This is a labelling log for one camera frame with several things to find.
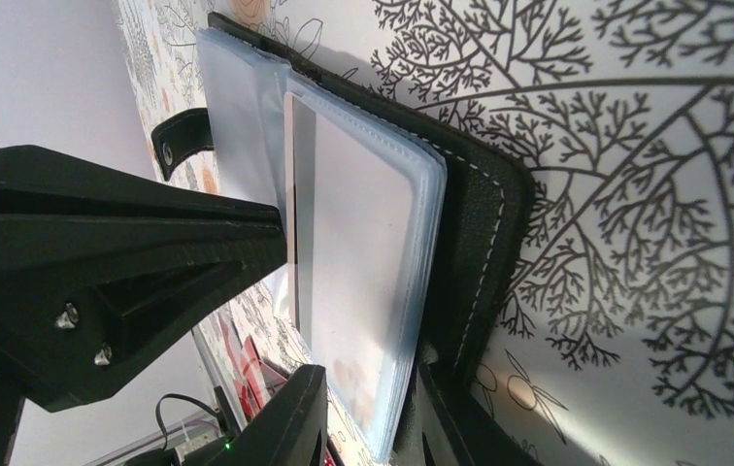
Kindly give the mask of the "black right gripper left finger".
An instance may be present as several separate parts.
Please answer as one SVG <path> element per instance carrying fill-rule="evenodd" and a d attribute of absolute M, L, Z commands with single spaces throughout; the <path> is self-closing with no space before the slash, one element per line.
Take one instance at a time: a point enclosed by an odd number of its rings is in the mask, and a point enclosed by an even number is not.
<path fill-rule="evenodd" d="M 240 435 L 202 449 L 204 465 L 323 465 L 327 450 L 326 371 L 302 365 Z"/>

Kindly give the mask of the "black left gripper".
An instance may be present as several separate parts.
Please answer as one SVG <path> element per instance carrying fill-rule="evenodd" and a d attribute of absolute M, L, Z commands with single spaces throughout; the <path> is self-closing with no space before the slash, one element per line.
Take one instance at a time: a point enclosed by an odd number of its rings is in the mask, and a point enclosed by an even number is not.
<path fill-rule="evenodd" d="M 22 396 L 51 412 L 113 396 L 285 260 L 272 206 L 0 149 L 0 465 Z"/>

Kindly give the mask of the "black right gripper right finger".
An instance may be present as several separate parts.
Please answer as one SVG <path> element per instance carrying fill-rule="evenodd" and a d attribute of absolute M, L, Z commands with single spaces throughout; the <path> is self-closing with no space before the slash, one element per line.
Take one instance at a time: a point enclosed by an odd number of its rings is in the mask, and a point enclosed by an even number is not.
<path fill-rule="evenodd" d="M 536 465 L 439 364 L 417 366 L 417 409 L 425 465 Z"/>

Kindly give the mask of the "black card holder wallet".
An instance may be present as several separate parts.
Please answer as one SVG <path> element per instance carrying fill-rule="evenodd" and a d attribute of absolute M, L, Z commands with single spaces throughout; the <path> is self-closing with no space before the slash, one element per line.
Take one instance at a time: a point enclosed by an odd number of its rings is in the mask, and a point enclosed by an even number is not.
<path fill-rule="evenodd" d="M 285 230 L 276 275 L 284 316 L 263 318 L 264 354 L 289 368 L 316 363 L 292 316 L 285 162 L 289 92 L 312 95 L 372 124 L 413 184 L 391 323 L 392 366 L 373 391 L 342 391 L 327 372 L 327 429 L 345 465 L 424 465 L 417 366 L 439 364 L 469 390 L 503 303 L 532 208 L 524 165 L 505 152 L 323 68 L 317 42 L 290 47 L 219 12 L 195 35 L 206 104 L 152 134 L 162 173 L 213 150 L 227 197 L 273 206 Z"/>

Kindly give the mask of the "white card black stripe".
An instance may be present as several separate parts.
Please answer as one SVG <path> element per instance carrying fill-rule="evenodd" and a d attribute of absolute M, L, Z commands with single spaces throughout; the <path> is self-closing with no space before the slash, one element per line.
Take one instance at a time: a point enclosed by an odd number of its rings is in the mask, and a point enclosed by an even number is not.
<path fill-rule="evenodd" d="M 360 116 L 297 92 L 284 102 L 293 321 L 340 390 L 373 391 L 392 366 L 413 184 Z"/>

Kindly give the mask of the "floral patterned table mat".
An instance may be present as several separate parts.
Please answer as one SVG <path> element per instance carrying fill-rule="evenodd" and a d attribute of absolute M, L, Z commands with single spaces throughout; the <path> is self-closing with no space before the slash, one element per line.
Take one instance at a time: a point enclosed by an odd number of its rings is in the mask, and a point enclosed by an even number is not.
<path fill-rule="evenodd" d="M 734 1 L 116 1 L 142 124 L 219 12 L 519 158 L 471 386 L 546 465 L 734 465 Z"/>

